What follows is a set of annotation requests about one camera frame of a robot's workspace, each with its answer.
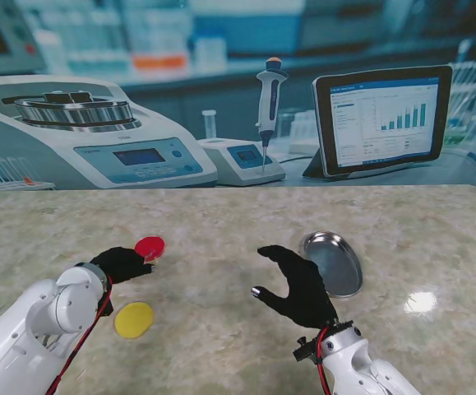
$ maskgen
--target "stainless steel dish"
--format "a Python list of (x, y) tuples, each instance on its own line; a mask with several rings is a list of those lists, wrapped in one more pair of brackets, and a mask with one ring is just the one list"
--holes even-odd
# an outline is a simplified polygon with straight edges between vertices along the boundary
[(311, 233), (303, 238), (299, 252), (318, 266), (329, 296), (346, 298), (362, 288), (360, 261), (340, 235), (332, 232)]

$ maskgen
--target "yellow disc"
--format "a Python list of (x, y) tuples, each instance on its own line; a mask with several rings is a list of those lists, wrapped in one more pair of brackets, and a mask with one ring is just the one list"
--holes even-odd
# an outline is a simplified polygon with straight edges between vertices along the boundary
[(124, 306), (115, 317), (115, 332), (125, 339), (139, 337), (154, 322), (154, 310), (143, 302), (130, 303)]

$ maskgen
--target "red wire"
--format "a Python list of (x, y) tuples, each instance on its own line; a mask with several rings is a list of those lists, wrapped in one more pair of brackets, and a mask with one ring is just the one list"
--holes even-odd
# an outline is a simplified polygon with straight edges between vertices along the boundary
[(320, 375), (321, 387), (325, 395), (330, 395), (329, 385), (327, 385), (326, 374), (323, 370), (323, 365), (321, 364), (321, 341), (326, 335), (328, 328), (323, 328), (318, 334), (317, 340), (317, 359), (318, 359), (318, 374)]
[(109, 289), (108, 289), (108, 293), (106, 294), (106, 299), (104, 300), (103, 304), (100, 306), (99, 311), (97, 311), (97, 315), (95, 315), (94, 322), (91, 324), (91, 326), (88, 328), (88, 330), (86, 332), (84, 332), (84, 335), (82, 335), (80, 341), (76, 344), (72, 353), (67, 358), (66, 364), (64, 364), (64, 367), (62, 368), (62, 370), (60, 371), (58, 376), (55, 378), (55, 380), (49, 386), (49, 389), (46, 392), (46, 395), (53, 395), (55, 393), (55, 391), (57, 391), (57, 387), (58, 387), (58, 384), (60, 383), (60, 380), (62, 379), (62, 375), (64, 373), (66, 373), (67, 368), (69, 368), (70, 365), (72, 364), (73, 360), (76, 357), (76, 354), (81, 349), (82, 345), (84, 344), (84, 342), (86, 341), (86, 339), (90, 335), (91, 331), (93, 331), (93, 328), (95, 327), (95, 325), (99, 321), (99, 318), (102, 315), (102, 313), (104, 312), (104, 309), (106, 309), (106, 306), (108, 305), (108, 302), (109, 302), (109, 297), (112, 294), (112, 284), (113, 284), (113, 282), (112, 282), (112, 279), (110, 278), (110, 276), (108, 276), (108, 281), (109, 281)]

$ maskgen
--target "black robotic glove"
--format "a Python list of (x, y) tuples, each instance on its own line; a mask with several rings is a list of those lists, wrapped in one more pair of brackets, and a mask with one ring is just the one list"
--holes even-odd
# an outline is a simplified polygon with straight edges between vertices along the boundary
[(145, 259), (133, 249), (114, 247), (100, 253), (90, 263), (97, 265), (113, 284), (152, 273), (154, 265), (145, 264)]
[(278, 263), (287, 277), (289, 295), (280, 298), (262, 286), (252, 288), (252, 295), (302, 327), (323, 329), (335, 323), (338, 315), (314, 262), (280, 245), (261, 247), (257, 252)]

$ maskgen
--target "tablet screen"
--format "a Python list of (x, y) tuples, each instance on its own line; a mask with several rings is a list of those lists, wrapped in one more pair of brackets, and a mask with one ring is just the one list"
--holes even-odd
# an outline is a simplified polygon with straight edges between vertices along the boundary
[(338, 167), (428, 156), (439, 77), (360, 82), (330, 88)]

